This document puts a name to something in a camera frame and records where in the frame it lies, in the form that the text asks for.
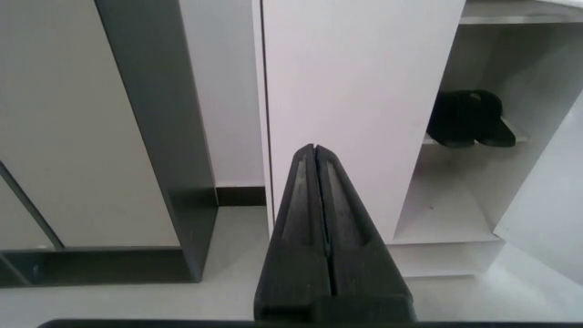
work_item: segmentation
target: open shelf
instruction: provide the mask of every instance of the open shelf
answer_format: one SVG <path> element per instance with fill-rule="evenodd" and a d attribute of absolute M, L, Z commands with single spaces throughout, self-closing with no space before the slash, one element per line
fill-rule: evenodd
<path fill-rule="evenodd" d="M 388 246 L 405 278 L 473 275 L 490 266 L 504 243 L 471 242 Z"/>
<path fill-rule="evenodd" d="M 461 25 L 581 23 L 583 10 L 536 0 L 468 0 Z"/>
<path fill-rule="evenodd" d="M 510 128 L 510 131 L 512 131 L 512 133 L 514 133 L 515 137 L 517 137 L 517 142 L 527 142 L 528 141 L 527 135 L 524 132 L 522 132 L 519 128 L 517 128 L 515 125 L 513 125 L 512 123 L 510 123 L 505 118 L 502 118 L 502 121 L 504 122 L 504 124 L 506 124 L 506 126 L 508 128 Z M 423 138 L 423 144 L 424 145 L 439 145 L 437 143 L 437 141 L 435 141 L 433 138 L 431 138 L 426 133 L 425 133 L 425 136 Z"/>
<path fill-rule="evenodd" d="M 446 166 L 415 171 L 391 245 L 497 240 L 453 171 Z"/>

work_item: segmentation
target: white cabinet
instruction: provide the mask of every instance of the white cabinet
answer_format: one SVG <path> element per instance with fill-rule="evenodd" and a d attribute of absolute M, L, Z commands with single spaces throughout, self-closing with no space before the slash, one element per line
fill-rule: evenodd
<path fill-rule="evenodd" d="M 583 282 L 583 11 L 522 0 L 262 9 L 275 213 L 292 154 L 321 144 L 404 276 L 482 272 L 507 241 Z M 438 89 L 476 88 L 501 98 L 513 148 L 447 149 L 425 134 Z"/>
<path fill-rule="evenodd" d="M 463 4 L 263 2 L 276 213 L 293 153 L 317 143 L 393 238 Z"/>

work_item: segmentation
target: shoe rack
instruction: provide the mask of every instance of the shoe rack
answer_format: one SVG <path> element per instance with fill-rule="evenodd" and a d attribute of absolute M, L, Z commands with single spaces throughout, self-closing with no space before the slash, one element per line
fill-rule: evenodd
<path fill-rule="evenodd" d="M 478 273 L 496 257 L 497 224 L 583 89 L 582 22 L 537 1 L 465 3 L 440 90 L 498 95 L 517 144 L 448 149 L 425 134 L 389 243 L 405 275 Z"/>

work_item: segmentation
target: white wall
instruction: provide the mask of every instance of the white wall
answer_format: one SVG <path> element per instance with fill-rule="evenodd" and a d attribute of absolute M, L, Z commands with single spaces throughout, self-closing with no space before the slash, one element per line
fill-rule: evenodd
<path fill-rule="evenodd" d="M 262 186 L 251 0 L 180 0 L 218 187 Z"/>

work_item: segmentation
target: black slipper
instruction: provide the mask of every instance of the black slipper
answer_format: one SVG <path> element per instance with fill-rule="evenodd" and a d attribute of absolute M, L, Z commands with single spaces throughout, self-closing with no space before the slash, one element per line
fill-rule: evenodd
<path fill-rule="evenodd" d="M 440 145 L 453 148 L 474 146 L 474 134 L 469 126 L 468 107 L 459 92 L 439 92 L 429 118 L 427 133 Z"/>
<path fill-rule="evenodd" d="M 513 147 L 514 133 L 502 121 L 502 101 L 484 90 L 466 91 L 460 102 L 471 111 L 470 128 L 477 142 L 491 147 Z"/>

